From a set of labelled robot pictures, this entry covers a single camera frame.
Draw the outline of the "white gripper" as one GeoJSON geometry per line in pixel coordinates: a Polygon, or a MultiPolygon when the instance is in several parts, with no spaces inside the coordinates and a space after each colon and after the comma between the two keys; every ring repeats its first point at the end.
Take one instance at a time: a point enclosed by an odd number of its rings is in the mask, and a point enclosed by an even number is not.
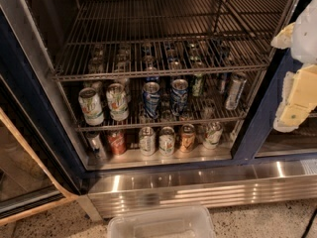
{"type": "Polygon", "coordinates": [[[312,0],[295,24],[285,26],[270,45],[281,50],[291,47],[292,57],[306,63],[297,72],[288,71],[283,81],[273,129],[288,133],[297,129],[317,107],[317,0],[312,0]]]}

